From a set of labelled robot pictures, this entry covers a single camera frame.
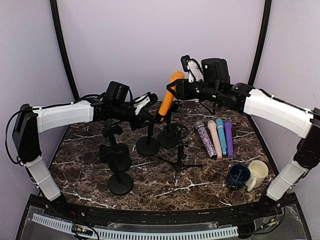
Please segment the orange microphone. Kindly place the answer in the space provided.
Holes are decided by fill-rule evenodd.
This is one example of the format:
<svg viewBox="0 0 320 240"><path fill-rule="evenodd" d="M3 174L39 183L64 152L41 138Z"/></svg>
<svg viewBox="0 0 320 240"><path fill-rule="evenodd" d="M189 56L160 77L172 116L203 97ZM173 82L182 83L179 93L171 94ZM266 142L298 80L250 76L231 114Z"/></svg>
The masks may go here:
<svg viewBox="0 0 320 240"><path fill-rule="evenodd" d="M181 71L175 71L171 77L170 77L170 84L173 83L174 81L176 80L179 80L179 79L184 79L185 78L185 74ZM161 123L164 121L165 119L165 116L167 115L171 105L172 105L172 102L173 102L173 99L174 99L174 95L169 92L168 90L166 91L166 94L164 96L164 99L161 103L161 106L158 110L158 112L156 113L156 116L155 116L155 119L158 123Z"/></svg>

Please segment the black stand of orange microphone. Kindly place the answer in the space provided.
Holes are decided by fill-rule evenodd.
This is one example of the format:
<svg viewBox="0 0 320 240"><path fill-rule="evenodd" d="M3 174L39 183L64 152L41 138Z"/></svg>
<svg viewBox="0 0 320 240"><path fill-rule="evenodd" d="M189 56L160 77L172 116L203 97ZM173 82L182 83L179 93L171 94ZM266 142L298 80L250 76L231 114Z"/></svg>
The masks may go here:
<svg viewBox="0 0 320 240"><path fill-rule="evenodd" d="M141 136L136 142L137 152L145 157L152 157L159 152L160 145L157 139L154 137L154 127L157 122L145 122L147 125L147 133Z"/></svg>

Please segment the black stand of purple microphone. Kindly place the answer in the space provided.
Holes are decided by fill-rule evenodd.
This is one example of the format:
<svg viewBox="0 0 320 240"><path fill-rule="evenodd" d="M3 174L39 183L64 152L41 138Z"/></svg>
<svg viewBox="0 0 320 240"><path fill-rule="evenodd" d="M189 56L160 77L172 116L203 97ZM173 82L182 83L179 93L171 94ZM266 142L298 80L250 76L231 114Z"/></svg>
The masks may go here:
<svg viewBox="0 0 320 240"><path fill-rule="evenodd" d="M162 132L157 136L157 141L161 147L166 149L174 148L178 145L178 130L179 124L172 123L172 113L178 113L181 110L182 102L179 100L174 100L164 117L164 122L166 126L163 128Z"/></svg>

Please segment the black tripod shock-mount stand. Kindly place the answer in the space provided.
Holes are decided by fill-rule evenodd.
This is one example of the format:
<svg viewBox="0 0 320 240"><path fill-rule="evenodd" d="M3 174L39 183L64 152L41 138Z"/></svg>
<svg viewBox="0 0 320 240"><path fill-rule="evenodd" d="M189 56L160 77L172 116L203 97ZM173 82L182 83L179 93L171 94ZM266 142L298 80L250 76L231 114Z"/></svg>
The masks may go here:
<svg viewBox="0 0 320 240"><path fill-rule="evenodd" d="M188 136L189 134L189 130L188 128L181 124L178 123L179 129L177 132L177 140L178 140L178 144L177 144L177 160L176 161L171 161L171 160L167 160L164 159L163 157L158 157L158 159L160 161L166 162L168 164L170 164L172 166L172 168L174 169L174 180L177 179L177 176L180 172L182 172L183 170L189 169L189 168L202 168L203 165L202 164L185 164L183 163L183 160L187 157L187 154L185 153L185 148L187 148L189 146L189 142L186 141L184 142L184 139Z"/></svg>

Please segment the glitter silver-head microphone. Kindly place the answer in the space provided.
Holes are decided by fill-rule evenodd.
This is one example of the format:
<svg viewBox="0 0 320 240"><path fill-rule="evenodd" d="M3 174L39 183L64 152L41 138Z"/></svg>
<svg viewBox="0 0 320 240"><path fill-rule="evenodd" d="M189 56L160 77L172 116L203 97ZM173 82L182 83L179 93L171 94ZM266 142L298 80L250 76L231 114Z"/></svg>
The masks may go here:
<svg viewBox="0 0 320 240"><path fill-rule="evenodd" d="M202 143L208 153L209 158L210 159L215 158L217 156L217 152L216 152L214 145L208 135L208 132L205 128L203 121L197 120L194 123L194 128L197 130L197 132L201 138L201 141L202 141Z"/></svg>

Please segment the beige microphone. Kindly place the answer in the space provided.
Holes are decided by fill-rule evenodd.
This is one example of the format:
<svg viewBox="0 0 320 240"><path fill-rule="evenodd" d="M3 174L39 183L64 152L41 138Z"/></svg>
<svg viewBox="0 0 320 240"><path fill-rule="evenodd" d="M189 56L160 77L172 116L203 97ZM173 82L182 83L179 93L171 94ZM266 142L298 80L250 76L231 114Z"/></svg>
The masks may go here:
<svg viewBox="0 0 320 240"><path fill-rule="evenodd" d="M210 131L210 134L211 134L211 138L212 138L213 146L214 146L216 154L217 154L217 158L221 159L223 157L223 153L222 153L220 139L219 139L219 135L218 135L218 131L217 131L217 124L213 120L209 120L207 122L207 127Z"/></svg>

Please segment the blue microphone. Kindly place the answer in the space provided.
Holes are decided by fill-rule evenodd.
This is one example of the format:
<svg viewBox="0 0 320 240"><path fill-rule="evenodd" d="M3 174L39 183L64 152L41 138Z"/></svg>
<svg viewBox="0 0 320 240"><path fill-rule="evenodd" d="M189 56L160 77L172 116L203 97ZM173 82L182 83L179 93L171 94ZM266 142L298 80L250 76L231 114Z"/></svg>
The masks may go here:
<svg viewBox="0 0 320 240"><path fill-rule="evenodd" d="M216 123L217 133L218 133L220 146L221 146L221 150L222 150L222 155L226 156L227 155L227 142L226 142L226 137L225 137L224 122L221 118L217 118L215 120L215 123Z"/></svg>

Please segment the purple microphone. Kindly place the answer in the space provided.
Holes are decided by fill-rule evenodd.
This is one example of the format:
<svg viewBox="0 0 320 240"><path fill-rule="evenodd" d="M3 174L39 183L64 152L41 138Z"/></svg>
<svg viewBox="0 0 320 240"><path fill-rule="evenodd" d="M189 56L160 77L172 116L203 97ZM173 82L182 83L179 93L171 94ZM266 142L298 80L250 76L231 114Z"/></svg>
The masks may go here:
<svg viewBox="0 0 320 240"><path fill-rule="evenodd" d="M227 155L229 158L234 156L234 148L233 148L233 135L232 135L232 123L229 120L224 122L224 132L226 138L227 145Z"/></svg>

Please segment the black stand of blue microphone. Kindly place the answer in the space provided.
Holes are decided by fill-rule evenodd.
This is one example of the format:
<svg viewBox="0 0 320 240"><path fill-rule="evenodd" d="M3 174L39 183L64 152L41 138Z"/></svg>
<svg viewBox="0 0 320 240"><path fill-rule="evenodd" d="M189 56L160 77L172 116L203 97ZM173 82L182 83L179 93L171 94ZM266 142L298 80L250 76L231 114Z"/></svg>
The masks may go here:
<svg viewBox="0 0 320 240"><path fill-rule="evenodd" d="M126 172L119 172L114 156L111 157L110 166L113 173L108 180L110 192L117 196L128 194L134 187L133 178Z"/></svg>

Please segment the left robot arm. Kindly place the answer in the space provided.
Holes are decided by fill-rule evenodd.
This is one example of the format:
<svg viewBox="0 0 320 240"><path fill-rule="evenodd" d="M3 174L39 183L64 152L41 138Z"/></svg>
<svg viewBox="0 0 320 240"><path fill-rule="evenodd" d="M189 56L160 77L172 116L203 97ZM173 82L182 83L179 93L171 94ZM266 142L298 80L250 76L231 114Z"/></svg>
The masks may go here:
<svg viewBox="0 0 320 240"><path fill-rule="evenodd" d="M61 190L45 164L40 148L39 134L59 127L78 123L106 121L108 119L128 122L132 130L143 128L155 121L147 108L158 101L155 93L126 100L129 86L111 81L105 92L88 94L75 102L32 107L23 104L11 118L16 119L12 140L17 151L12 163L24 166L51 203L51 210L60 218L67 218L70 206L59 197Z"/></svg>

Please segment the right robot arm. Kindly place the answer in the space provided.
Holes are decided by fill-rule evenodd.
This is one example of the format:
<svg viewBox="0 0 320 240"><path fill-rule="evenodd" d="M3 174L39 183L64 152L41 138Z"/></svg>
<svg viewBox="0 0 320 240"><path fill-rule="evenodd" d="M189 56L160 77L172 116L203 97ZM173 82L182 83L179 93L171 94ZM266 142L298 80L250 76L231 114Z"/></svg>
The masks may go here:
<svg viewBox="0 0 320 240"><path fill-rule="evenodd" d="M207 58L198 63L189 55L181 64L188 78L179 76L166 86L177 100L208 101L238 113L256 116L284 127L300 137L290 162L269 184L266 198L255 205L255 213L266 217L292 186L320 162L320 110L300 107L245 83L231 84L228 63Z"/></svg>

